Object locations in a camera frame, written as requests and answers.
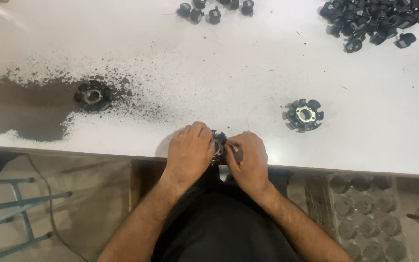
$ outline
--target wire strand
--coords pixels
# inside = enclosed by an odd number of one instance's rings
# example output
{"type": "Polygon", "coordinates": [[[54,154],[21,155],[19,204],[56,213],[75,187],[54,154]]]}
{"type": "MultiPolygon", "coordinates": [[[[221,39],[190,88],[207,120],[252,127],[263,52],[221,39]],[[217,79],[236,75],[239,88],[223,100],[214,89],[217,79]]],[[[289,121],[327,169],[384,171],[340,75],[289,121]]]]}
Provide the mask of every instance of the wire strand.
{"type": "MultiPolygon", "coordinates": [[[[36,168],[35,164],[33,163],[32,157],[29,154],[27,154],[27,157],[28,157],[28,161],[32,165],[32,168],[35,170],[35,172],[38,174],[38,176],[45,182],[46,187],[48,188],[48,194],[51,196],[51,186],[49,185],[48,181],[41,174],[41,172],[38,170],[38,168],[36,168]]],[[[53,216],[53,200],[52,199],[49,200],[49,218],[50,218],[50,221],[51,221],[51,227],[53,228],[53,233],[59,239],[59,241],[61,241],[61,243],[64,246],[66,246],[70,251],[72,251],[74,254],[76,254],[77,256],[79,256],[80,258],[82,258],[84,261],[90,262],[86,258],[84,258],[83,255],[81,255],[80,253],[78,253],[77,251],[75,251],[72,247],[70,247],[70,245],[67,244],[67,242],[64,241],[61,238],[61,236],[59,235],[59,232],[58,232],[58,229],[57,229],[56,223],[55,223],[55,218],[53,216]]]]}

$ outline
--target white table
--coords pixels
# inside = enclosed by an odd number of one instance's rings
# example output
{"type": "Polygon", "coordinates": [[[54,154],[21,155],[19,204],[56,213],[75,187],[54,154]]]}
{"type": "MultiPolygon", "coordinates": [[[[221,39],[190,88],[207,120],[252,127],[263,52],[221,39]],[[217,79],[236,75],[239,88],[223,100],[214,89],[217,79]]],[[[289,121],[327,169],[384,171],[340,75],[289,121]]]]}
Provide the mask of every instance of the white table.
{"type": "MultiPolygon", "coordinates": [[[[155,117],[125,108],[109,118],[72,113],[60,142],[10,131],[0,134],[0,146],[166,157],[172,132],[200,120],[228,136],[258,134],[273,165],[419,174],[419,25],[406,30],[417,37],[407,49],[393,40],[376,47],[367,37],[348,55],[343,39],[326,34],[322,1],[258,0],[253,17],[217,4],[218,25],[178,17],[180,4],[0,3],[0,75],[18,66],[28,80],[49,65],[78,80],[115,67],[137,73],[144,109],[161,108],[155,117]],[[286,126],[283,107],[301,98],[321,103],[317,130],[286,126]]],[[[215,5],[208,0],[206,14],[215,5]]]]}

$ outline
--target dark stain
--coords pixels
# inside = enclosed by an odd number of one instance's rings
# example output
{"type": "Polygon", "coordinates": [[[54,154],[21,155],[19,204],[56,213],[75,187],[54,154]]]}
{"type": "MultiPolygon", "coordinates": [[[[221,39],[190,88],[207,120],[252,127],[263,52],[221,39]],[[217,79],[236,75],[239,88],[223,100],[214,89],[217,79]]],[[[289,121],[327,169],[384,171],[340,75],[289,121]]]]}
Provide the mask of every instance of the dark stain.
{"type": "Polygon", "coordinates": [[[73,94],[83,81],[66,83],[62,77],[24,86],[0,79],[0,134],[17,131],[24,139],[59,141],[66,134],[62,125],[76,109],[73,94]]]}
{"type": "Polygon", "coordinates": [[[122,80],[121,80],[121,82],[120,82],[121,84],[129,84],[130,83],[130,81],[126,78],[126,77],[124,77],[122,80]]]}

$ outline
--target man's right hand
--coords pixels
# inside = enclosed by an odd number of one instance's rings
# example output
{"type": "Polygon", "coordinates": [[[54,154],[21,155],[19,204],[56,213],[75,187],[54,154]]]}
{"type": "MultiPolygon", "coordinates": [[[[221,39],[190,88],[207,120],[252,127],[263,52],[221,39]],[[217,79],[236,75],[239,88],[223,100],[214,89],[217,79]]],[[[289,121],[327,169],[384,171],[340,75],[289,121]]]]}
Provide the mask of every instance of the man's right hand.
{"type": "Polygon", "coordinates": [[[268,154],[261,138],[250,131],[243,132],[231,137],[225,148],[227,164],[240,188],[253,199],[263,196],[271,182],[268,180],[268,154]],[[242,146],[242,162],[236,162],[230,145],[242,146]]]}

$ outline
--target blue metal frame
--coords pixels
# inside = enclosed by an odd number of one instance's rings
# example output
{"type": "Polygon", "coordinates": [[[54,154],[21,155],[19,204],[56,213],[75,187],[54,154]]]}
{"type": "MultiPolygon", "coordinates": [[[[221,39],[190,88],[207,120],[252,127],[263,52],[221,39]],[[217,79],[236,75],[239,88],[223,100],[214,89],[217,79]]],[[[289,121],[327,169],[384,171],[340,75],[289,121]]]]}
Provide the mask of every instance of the blue metal frame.
{"type": "Polygon", "coordinates": [[[20,251],[30,245],[36,244],[42,240],[45,240],[51,237],[52,233],[48,232],[41,237],[35,238],[35,236],[33,235],[32,227],[30,225],[30,221],[28,220],[27,212],[26,212],[28,209],[34,206],[40,205],[45,201],[49,201],[49,200],[57,199],[57,198],[69,197],[72,195],[71,192],[65,192],[61,194],[42,196],[42,197],[37,197],[37,198],[22,199],[22,195],[20,194],[20,189],[17,184],[18,183],[32,183],[34,181],[35,181],[34,178],[0,180],[0,184],[11,184],[12,191],[16,199],[16,201],[13,201],[13,202],[0,204],[0,209],[15,207],[15,206],[19,207],[17,210],[0,217],[0,224],[8,223],[13,220],[15,215],[20,214],[23,218],[25,232],[27,233],[27,242],[17,245],[9,250],[0,252],[0,258],[3,258],[4,256],[7,256],[14,252],[20,251]]]}

